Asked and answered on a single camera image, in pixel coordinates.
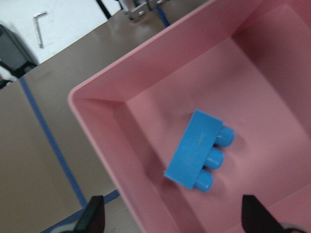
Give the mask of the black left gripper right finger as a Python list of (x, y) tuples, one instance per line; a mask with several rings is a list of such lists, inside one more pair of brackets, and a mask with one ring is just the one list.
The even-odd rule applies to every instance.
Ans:
[(254, 195), (242, 197), (242, 228), (245, 233), (288, 233)]

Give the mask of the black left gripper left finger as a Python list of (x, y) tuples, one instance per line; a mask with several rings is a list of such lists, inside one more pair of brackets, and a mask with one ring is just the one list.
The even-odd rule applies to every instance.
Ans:
[(105, 229), (104, 197), (93, 196), (82, 216), (73, 229), (73, 233), (103, 233)]

